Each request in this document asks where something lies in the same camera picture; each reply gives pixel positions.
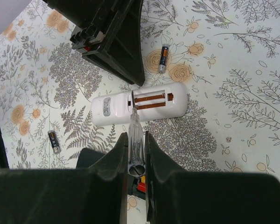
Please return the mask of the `black orange battery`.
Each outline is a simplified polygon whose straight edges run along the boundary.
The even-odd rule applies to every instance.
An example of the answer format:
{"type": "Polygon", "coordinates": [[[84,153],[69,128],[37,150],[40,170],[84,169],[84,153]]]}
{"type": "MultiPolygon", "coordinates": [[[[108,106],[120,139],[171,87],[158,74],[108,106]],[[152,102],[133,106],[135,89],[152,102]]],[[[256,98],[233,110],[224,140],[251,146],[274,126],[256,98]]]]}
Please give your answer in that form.
{"type": "Polygon", "coordinates": [[[161,74],[165,73],[167,57],[168,57],[168,50],[169,50],[169,45],[163,44],[162,48],[161,48],[161,56],[160,56],[160,62],[159,62],[159,67],[158,67],[158,72],[161,74]]]}

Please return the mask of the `white remote control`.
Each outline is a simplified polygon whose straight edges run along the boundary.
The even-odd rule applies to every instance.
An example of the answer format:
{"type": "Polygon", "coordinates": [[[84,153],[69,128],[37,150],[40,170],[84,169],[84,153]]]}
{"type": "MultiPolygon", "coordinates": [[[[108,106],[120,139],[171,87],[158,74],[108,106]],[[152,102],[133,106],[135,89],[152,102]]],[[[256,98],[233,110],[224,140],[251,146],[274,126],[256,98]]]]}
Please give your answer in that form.
{"type": "Polygon", "coordinates": [[[91,121],[96,126],[126,124],[135,107],[140,121],[181,117],[188,106],[188,89],[169,83],[134,91],[96,97],[91,104],[91,121]]]}

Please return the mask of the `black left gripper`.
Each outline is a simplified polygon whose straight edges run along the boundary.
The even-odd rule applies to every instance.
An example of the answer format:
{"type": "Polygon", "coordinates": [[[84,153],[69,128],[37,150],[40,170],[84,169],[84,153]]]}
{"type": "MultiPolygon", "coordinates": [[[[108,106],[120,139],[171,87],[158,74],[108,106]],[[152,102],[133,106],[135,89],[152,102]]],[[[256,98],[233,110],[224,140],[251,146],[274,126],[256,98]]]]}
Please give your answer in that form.
{"type": "Polygon", "coordinates": [[[145,81],[141,54],[141,0],[47,0],[75,24],[70,41],[82,58],[129,84],[145,81]]]}

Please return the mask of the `red battery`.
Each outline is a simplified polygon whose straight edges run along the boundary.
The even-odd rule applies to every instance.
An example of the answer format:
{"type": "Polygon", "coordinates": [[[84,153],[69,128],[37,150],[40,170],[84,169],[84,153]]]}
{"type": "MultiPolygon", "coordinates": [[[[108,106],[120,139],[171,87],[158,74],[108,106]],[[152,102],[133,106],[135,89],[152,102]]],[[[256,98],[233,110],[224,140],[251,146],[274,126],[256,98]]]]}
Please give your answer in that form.
{"type": "Polygon", "coordinates": [[[142,183],[142,182],[138,183],[137,190],[142,192],[142,193],[145,193],[146,192],[146,185],[145,185],[145,183],[142,183]]]}

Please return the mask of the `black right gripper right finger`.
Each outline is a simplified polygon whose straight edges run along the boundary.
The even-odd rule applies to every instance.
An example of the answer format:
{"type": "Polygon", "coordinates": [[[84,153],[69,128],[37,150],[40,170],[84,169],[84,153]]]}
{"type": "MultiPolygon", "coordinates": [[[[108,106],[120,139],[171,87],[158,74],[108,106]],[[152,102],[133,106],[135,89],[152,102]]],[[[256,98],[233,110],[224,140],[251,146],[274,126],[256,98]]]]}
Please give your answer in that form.
{"type": "Polygon", "coordinates": [[[190,172],[145,135],[152,224],[280,224],[280,182],[261,173],[190,172]]]}

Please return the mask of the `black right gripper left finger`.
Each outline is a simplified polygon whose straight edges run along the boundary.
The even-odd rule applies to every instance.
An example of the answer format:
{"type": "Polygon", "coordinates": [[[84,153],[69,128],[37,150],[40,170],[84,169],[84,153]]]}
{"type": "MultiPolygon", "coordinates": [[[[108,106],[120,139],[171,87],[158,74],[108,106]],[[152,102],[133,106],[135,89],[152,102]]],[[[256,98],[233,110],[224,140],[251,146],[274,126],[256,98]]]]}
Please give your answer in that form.
{"type": "Polygon", "coordinates": [[[125,224],[128,136],[114,147],[125,164],[116,176],[93,168],[0,169],[0,224],[125,224]]]}

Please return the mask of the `black remote control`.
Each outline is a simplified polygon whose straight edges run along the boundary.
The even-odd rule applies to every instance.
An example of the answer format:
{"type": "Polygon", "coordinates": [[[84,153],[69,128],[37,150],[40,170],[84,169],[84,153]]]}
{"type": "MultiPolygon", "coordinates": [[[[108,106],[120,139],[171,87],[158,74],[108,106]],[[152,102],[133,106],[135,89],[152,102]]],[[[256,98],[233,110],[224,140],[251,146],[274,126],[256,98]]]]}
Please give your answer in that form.
{"type": "MultiPolygon", "coordinates": [[[[76,168],[93,168],[100,174],[106,173],[107,176],[116,176],[125,164],[123,150],[120,147],[114,147],[107,154],[83,148],[77,160],[76,168]]],[[[140,183],[140,177],[127,175],[127,194],[145,199],[145,193],[137,190],[137,185],[140,183]]]]}

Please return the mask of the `floral patterned table mat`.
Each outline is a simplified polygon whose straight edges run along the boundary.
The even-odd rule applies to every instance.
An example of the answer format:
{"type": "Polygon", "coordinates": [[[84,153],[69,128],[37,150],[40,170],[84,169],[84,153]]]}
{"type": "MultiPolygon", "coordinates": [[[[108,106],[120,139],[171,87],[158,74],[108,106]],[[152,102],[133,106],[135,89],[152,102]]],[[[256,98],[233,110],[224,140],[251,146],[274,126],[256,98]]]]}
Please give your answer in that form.
{"type": "MultiPolygon", "coordinates": [[[[137,86],[83,60],[71,48],[74,23],[41,0],[12,1],[4,20],[0,129],[9,167],[69,169],[84,147],[111,150],[128,125],[94,125],[92,101],[137,86]]],[[[144,86],[188,89],[184,116],[142,123],[160,148],[188,171],[280,182],[280,0],[146,0],[140,40],[144,86]]]]}

